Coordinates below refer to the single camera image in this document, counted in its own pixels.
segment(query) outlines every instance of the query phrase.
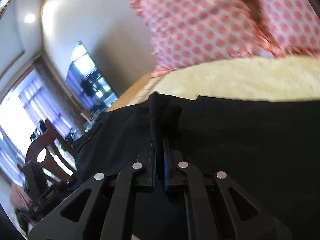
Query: triangular cutout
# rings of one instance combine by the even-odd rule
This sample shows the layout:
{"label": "triangular cutout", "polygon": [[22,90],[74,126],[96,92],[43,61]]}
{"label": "triangular cutout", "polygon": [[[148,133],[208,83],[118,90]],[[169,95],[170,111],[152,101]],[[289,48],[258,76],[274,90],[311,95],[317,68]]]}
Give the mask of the triangular cutout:
{"label": "triangular cutout", "polygon": [[258,215],[258,211],[239,192],[234,188],[231,188],[229,191],[242,221],[249,220]]}
{"label": "triangular cutout", "polygon": [[73,202],[71,202],[62,212],[61,216],[73,221],[78,222],[85,204],[87,203],[91,189],[84,190]]}

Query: pillow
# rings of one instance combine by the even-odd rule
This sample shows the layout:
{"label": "pillow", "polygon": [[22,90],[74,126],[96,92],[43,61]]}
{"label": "pillow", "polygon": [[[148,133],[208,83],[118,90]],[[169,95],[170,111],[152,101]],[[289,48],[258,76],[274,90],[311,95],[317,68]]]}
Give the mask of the pillow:
{"label": "pillow", "polygon": [[274,55],[320,55],[320,20],[308,0],[258,0],[260,29]]}
{"label": "pillow", "polygon": [[241,0],[131,0],[131,7],[152,33],[153,76],[269,47]]}

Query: chair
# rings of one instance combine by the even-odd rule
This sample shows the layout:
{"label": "chair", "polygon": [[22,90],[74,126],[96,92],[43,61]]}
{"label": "chair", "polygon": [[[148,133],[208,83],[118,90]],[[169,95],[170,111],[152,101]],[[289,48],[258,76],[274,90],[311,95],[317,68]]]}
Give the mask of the chair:
{"label": "chair", "polygon": [[[55,139],[58,139],[58,141],[61,143],[62,147],[68,151],[71,155],[73,154],[73,149],[68,143],[62,138],[62,136],[57,132],[57,130],[54,128],[54,126],[50,123],[48,119],[44,122],[45,126],[47,127],[47,131],[39,135],[37,139],[35,139],[31,145],[29,146],[29,149],[26,154],[26,160],[25,163],[32,161],[37,163],[37,158],[39,153],[45,149],[45,158],[44,161],[41,163],[38,163],[41,167],[49,170],[51,173],[53,173],[56,177],[58,177],[61,180],[68,179],[70,176],[57,164],[57,162],[54,160],[54,158],[51,156],[48,147],[50,146],[54,153],[59,157],[61,162],[68,167],[73,173],[76,171],[60,154],[59,150],[57,149],[56,145],[54,144]],[[46,175],[46,178],[56,183],[54,179]]]}

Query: wooden bed frame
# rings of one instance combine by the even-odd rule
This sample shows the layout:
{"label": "wooden bed frame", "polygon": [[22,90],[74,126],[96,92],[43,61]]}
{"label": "wooden bed frame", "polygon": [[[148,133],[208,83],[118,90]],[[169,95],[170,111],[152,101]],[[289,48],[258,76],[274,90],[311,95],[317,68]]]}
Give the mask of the wooden bed frame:
{"label": "wooden bed frame", "polygon": [[[309,0],[309,2],[320,17],[320,0]],[[135,82],[135,84],[128,88],[124,94],[122,94],[118,101],[113,103],[111,108],[108,109],[108,112],[127,106],[127,104],[134,98],[135,95],[137,95],[137,93],[148,83],[151,78],[151,72],[141,77],[137,82]]]}

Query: cream bedspread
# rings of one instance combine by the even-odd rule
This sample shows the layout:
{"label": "cream bedspread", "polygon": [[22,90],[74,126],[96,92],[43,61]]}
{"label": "cream bedspread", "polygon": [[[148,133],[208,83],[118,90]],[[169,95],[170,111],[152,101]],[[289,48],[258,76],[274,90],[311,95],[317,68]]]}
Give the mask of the cream bedspread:
{"label": "cream bedspread", "polygon": [[320,59],[288,56],[203,63],[151,79],[129,105],[157,91],[195,100],[199,95],[266,101],[320,98]]}

